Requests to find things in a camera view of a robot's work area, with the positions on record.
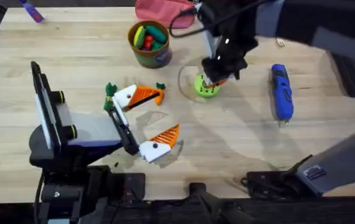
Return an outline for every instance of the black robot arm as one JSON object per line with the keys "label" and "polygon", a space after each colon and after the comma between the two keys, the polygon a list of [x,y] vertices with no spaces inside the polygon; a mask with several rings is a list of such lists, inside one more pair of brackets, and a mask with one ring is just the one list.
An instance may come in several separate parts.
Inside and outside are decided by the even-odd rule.
{"label": "black robot arm", "polygon": [[202,30],[223,40],[213,57],[202,63],[213,83],[247,67],[243,57],[257,46],[256,35],[281,37],[355,59],[355,0],[204,0],[197,15]]}

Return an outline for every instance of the pink bag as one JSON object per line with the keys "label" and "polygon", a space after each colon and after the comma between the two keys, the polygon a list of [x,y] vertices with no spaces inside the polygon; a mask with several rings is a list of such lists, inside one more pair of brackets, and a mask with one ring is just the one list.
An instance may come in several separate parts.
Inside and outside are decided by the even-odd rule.
{"label": "pink bag", "polygon": [[[188,0],[136,0],[136,16],[140,20],[152,20],[162,23],[165,27],[171,25],[172,19],[180,11],[194,7]],[[187,28],[194,21],[194,16],[180,17],[173,28]]]}

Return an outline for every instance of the green toy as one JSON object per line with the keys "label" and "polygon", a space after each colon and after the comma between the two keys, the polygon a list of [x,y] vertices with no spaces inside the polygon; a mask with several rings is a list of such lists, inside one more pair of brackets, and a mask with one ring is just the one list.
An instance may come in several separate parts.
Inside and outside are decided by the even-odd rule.
{"label": "green toy", "polygon": [[106,97],[105,97],[105,103],[104,103],[104,106],[103,106],[103,110],[110,110],[111,109],[111,107],[113,106],[112,97],[116,93],[117,89],[118,88],[116,87],[116,85],[112,85],[111,83],[108,83],[105,86]]}
{"label": "green toy", "polygon": [[151,50],[158,50],[160,49],[164,44],[161,44],[157,40],[153,40],[151,43]]}
{"label": "green toy", "polygon": [[204,87],[204,75],[198,74],[198,76],[194,80],[194,89],[197,95],[203,98],[210,98],[216,96],[216,94],[220,90],[220,86],[214,86],[211,88]]}
{"label": "green toy", "polygon": [[144,36],[146,34],[146,28],[143,26],[139,26],[138,30],[135,33],[135,37],[133,38],[133,45],[140,49],[144,43]]}
{"label": "green toy", "polygon": [[165,89],[166,89],[165,84],[163,84],[163,83],[157,83],[157,89],[159,89],[159,90],[165,90]]}
{"label": "green toy", "polygon": [[154,37],[154,39],[157,40],[158,42],[160,42],[162,44],[166,43],[166,36],[157,27],[152,26],[152,25],[148,25],[148,26],[146,26],[146,32],[149,35],[152,35]]}

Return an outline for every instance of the cup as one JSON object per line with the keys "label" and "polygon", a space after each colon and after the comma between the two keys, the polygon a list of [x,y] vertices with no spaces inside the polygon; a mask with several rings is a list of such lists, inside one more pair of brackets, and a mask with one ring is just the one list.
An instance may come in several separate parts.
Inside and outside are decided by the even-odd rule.
{"label": "cup", "polygon": [[[166,43],[158,50],[152,51],[144,51],[137,49],[133,45],[133,39],[135,38],[135,33],[140,26],[148,26],[152,25],[157,27],[165,36]],[[130,47],[132,48],[133,53],[135,54],[136,59],[139,63],[147,68],[161,68],[167,65],[172,59],[172,51],[169,48],[169,33],[168,30],[156,21],[141,21],[133,25],[133,27],[129,30],[128,40]]]}

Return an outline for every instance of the red toy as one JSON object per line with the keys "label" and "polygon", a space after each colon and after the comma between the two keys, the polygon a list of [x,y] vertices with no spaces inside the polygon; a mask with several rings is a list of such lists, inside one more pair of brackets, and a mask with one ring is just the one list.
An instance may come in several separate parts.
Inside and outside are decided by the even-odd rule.
{"label": "red toy", "polygon": [[143,44],[143,48],[146,50],[151,50],[151,43],[154,40],[154,38],[150,35],[146,35],[144,37],[144,44]]}

